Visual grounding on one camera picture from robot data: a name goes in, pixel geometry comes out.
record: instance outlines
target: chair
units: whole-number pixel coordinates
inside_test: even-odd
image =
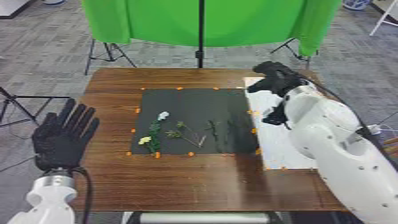
[[[386,13],[384,13],[384,15],[382,15],[382,18],[380,18],[380,20],[379,20],[379,22],[377,22],[375,29],[372,30],[370,36],[373,36],[373,34],[375,34],[375,32],[377,32],[377,29],[379,29],[382,23],[388,23],[389,25],[398,26],[396,23],[391,23],[389,21],[386,21],[386,17],[388,17],[388,15],[389,15],[391,10],[393,10],[393,8],[395,8],[396,5],[398,5],[398,0],[395,0],[395,2],[391,3],[391,6],[389,6],[389,8],[388,8],[388,10],[386,10]]]

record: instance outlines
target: black mat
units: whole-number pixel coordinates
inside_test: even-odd
[[[139,145],[148,136],[151,122],[167,111],[162,121],[160,152],[162,154],[196,153],[253,153],[258,149],[258,138],[253,134],[253,119],[247,113],[249,105],[244,90],[173,89],[146,90],[142,95],[141,114],[135,125],[132,153],[148,154]],[[203,148],[183,139],[167,138],[165,132],[178,130],[176,123],[183,121],[199,138],[206,135]],[[183,135],[194,140],[192,132],[183,129]]]

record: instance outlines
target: black glove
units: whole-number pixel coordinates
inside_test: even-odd
[[[36,165],[43,171],[59,167],[64,169],[80,167],[85,146],[96,133],[100,119],[94,118],[91,121],[96,110],[94,108],[85,110],[84,104],[71,112],[75,105],[77,101],[69,99],[61,114],[48,113],[45,122],[34,131]]]

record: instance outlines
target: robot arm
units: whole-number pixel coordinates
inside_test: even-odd
[[[27,194],[32,209],[16,214],[9,224],[75,224],[75,212],[68,205],[77,197],[73,171],[85,172],[80,160],[100,125],[98,118],[91,120],[94,109],[85,110],[80,104],[73,110],[75,104],[69,99],[61,114],[48,114],[34,132],[36,165],[45,175]]]
[[[20,212],[9,224],[73,224],[75,212],[68,205],[77,197],[75,180],[69,175],[41,177],[27,194],[32,205],[29,212]]]
[[[363,222],[398,223],[398,173],[373,143],[357,134],[361,124],[350,108],[325,98],[302,75],[279,63],[265,62],[256,70],[267,72],[267,79],[249,92],[270,90],[283,97],[263,121],[274,125],[288,122],[293,146],[316,160],[329,189]]]

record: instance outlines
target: yellow flower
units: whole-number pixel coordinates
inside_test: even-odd
[[[141,138],[139,145],[144,145],[149,141],[151,141],[151,137],[149,136]]]

